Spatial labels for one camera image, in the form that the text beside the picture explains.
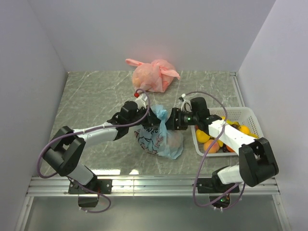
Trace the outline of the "white plastic basket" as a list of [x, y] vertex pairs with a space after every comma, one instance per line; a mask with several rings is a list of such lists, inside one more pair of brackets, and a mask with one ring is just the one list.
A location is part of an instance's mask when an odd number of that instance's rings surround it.
[[[259, 138], [263, 137], [263, 132], [255, 116], [254, 112], [248, 107], [226, 107], [228, 113], [228, 120], [238, 122], [240, 125], [247, 126], [251, 133], [257, 135]], [[224, 110], [221, 107], [209, 108], [210, 114], [218, 115], [220, 117], [225, 116]], [[192, 140], [195, 146], [196, 153], [199, 156], [204, 155], [204, 145], [197, 141], [196, 128], [190, 126], [192, 133]], [[207, 157], [222, 157], [222, 156], [237, 156], [236, 153], [223, 152], [220, 148], [218, 152], [214, 154], [207, 154]]]

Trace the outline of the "blue plastic bag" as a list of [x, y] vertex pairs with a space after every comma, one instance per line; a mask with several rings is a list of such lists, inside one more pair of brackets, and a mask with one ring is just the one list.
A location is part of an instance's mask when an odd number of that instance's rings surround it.
[[145, 152], [175, 160], [183, 151], [183, 134], [178, 130], [167, 129], [165, 123], [168, 113], [162, 105], [156, 104], [151, 109], [160, 120], [158, 126], [135, 127], [135, 138]]

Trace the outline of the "yellow fake orange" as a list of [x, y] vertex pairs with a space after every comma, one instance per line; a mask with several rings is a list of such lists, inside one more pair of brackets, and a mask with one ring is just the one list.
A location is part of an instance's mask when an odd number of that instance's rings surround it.
[[196, 131], [195, 134], [196, 134], [196, 139], [199, 143], [206, 143], [207, 141], [210, 140], [210, 136], [199, 129]]

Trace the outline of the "fake peach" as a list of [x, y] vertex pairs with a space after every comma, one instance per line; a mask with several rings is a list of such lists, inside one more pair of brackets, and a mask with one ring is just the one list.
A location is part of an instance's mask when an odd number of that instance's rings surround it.
[[218, 142], [214, 142], [213, 139], [209, 139], [206, 143], [204, 143], [204, 151], [209, 150], [209, 154], [217, 153], [220, 149]]

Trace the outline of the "pink tied plastic bag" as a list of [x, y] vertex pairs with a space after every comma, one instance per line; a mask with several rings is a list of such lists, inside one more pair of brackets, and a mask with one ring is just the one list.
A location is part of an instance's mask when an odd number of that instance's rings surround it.
[[175, 78], [180, 79], [175, 67], [166, 60], [158, 59], [151, 63], [143, 63], [126, 59], [125, 62], [136, 67], [132, 74], [132, 84], [135, 89], [163, 93]]

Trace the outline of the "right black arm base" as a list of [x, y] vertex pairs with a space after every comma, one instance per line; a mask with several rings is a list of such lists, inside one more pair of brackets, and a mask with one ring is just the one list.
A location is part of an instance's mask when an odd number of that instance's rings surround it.
[[[207, 204], [200, 204], [196, 198], [198, 194], [217, 193], [220, 196], [210, 196]], [[193, 185], [193, 201], [198, 207], [213, 206], [214, 209], [225, 210], [234, 206], [241, 198], [243, 191], [241, 191], [238, 199], [231, 205], [231, 193], [239, 193], [240, 188], [237, 183], [223, 184], [218, 177], [212, 178], [198, 178], [195, 185]]]

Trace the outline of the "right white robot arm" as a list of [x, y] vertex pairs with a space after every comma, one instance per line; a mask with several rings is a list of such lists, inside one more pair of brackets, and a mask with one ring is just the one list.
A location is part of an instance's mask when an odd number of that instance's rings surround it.
[[212, 115], [202, 97], [190, 101], [192, 110], [185, 112], [173, 108], [166, 122], [168, 130], [186, 130], [197, 126], [206, 134], [218, 138], [239, 156], [239, 164], [221, 168], [212, 174], [211, 186], [223, 192], [236, 183], [254, 187], [279, 173], [279, 167], [270, 142], [262, 137], [256, 139], [227, 124], [220, 116]]

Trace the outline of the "small yellow fake fruit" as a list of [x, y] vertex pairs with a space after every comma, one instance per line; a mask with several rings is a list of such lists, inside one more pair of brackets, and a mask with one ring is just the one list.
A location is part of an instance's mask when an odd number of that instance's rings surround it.
[[254, 137], [256, 139], [258, 138], [258, 136], [256, 134], [250, 132], [250, 129], [247, 126], [241, 125], [241, 126], [238, 127], [238, 130], [240, 132], [242, 132], [243, 134]]

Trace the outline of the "aluminium rail frame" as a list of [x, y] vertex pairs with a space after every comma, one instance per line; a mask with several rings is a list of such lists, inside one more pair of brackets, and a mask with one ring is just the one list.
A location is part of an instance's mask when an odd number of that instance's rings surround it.
[[[72, 129], [101, 124], [134, 98], [132, 71], [69, 72], [52, 128]], [[164, 104], [170, 114], [178, 97], [206, 91], [226, 107], [244, 106], [236, 72], [180, 71], [165, 93], [150, 93], [151, 105]], [[214, 210], [193, 201], [193, 183], [202, 157], [193, 144], [191, 128], [184, 131], [184, 150], [177, 160], [145, 153], [133, 128], [118, 141], [86, 148], [81, 163], [112, 179], [111, 207], [90, 214], [78, 209], [78, 195], [68, 194], [66, 177], [32, 177], [18, 231], [291, 231], [275, 178], [245, 187], [232, 208]]]

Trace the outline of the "yellow fake banana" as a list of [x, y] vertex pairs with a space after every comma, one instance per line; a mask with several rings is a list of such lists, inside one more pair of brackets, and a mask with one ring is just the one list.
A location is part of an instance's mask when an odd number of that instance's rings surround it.
[[232, 127], [234, 127], [234, 128], [236, 128], [236, 129], [238, 129], [241, 125], [239, 124], [239, 122], [237, 122], [237, 121], [231, 121], [231, 120], [229, 120], [229, 119], [227, 119], [225, 122], [224, 122], [225, 124], [228, 124], [228, 125], [230, 125], [230, 126], [232, 126]]

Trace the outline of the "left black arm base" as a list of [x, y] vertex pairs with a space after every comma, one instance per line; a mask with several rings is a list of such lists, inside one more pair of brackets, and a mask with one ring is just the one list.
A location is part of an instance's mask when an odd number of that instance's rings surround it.
[[[80, 209], [89, 213], [99, 213], [108, 210], [111, 207], [111, 200], [107, 196], [112, 192], [112, 180], [111, 179], [93, 179], [88, 184], [82, 185], [76, 180], [69, 179], [70, 184], [68, 188], [69, 195], [77, 195], [78, 206]], [[101, 211], [90, 211], [95, 208], [100, 198], [107, 200], [107, 207]]]

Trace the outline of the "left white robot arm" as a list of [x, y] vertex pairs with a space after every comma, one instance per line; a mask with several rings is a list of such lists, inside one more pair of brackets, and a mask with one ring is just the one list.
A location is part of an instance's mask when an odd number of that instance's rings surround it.
[[97, 176], [79, 163], [85, 148], [105, 141], [115, 141], [124, 137], [130, 127], [143, 125], [157, 126], [161, 122], [149, 106], [138, 106], [127, 101], [120, 111], [105, 123], [85, 130], [62, 127], [43, 151], [42, 158], [60, 176], [66, 176], [80, 184], [85, 193], [98, 192]]

